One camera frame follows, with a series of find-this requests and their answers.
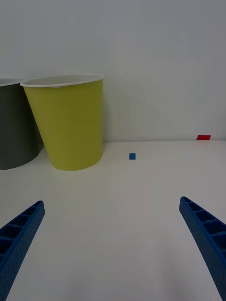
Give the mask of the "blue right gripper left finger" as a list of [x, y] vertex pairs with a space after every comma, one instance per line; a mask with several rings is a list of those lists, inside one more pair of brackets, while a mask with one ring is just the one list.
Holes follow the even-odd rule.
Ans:
[[44, 215], [39, 200], [0, 229], [0, 300], [7, 299]]

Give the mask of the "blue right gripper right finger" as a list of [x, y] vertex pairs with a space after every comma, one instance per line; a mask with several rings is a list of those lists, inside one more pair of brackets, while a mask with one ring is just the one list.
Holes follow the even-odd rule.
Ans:
[[187, 197], [179, 211], [207, 265], [221, 299], [226, 300], [226, 225]]

